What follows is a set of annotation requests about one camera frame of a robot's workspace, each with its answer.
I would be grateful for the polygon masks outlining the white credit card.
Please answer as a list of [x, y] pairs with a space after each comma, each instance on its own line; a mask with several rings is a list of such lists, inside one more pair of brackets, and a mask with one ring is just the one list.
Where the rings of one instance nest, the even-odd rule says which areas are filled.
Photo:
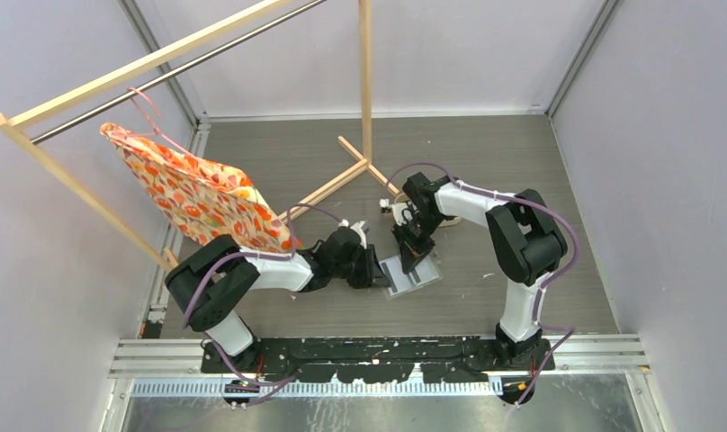
[[415, 266], [414, 270], [410, 273], [410, 277], [413, 285], [416, 288], [420, 288], [439, 281], [442, 278], [442, 274], [436, 261], [431, 256], [428, 256]]

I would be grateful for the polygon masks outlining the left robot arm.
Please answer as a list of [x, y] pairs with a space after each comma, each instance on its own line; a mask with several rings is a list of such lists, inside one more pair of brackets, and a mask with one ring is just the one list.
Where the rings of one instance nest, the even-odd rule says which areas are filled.
[[232, 237], [214, 238], [166, 276], [164, 285], [184, 314], [182, 323], [217, 343], [234, 371], [250, 371], [258, 358], [256, 336], [237, 315], [250, 291], [310, 293], [341, 280], [353, 289], [387, 287], [375, 247], [360, 223], [340, 226], [312, 247], [264, 253]]

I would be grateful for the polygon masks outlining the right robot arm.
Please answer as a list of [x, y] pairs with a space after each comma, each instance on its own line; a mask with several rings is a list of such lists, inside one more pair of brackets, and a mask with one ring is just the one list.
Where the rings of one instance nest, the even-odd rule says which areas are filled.
[[394, 219], [403, 273], [416, 270], [432, 252], [433, 235], [446, 221], [461, 218], [489, 232], [498, 266], [507, 277], [505, 308], [495, 329], [498, 362], [518, 369], [539, 347], [544, 286], [556, 275], [568, 244], [539, 193], [499, 193], [446, 175], [431, 181], [416, 173], [402, 187], [406, 199], [380, 201]]

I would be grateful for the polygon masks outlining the striped credit card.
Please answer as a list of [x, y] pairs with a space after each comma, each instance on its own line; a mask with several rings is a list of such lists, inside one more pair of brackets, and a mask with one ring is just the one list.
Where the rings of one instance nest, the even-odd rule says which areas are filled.
[[380, 262], [381, 270], [390, 282], [386, 289], [390, 297], [396, 297], [411, 291], [414, 288], [413, 281], [409, 274], [402, 271], [402, 263], [399, 256], [391, 256]]

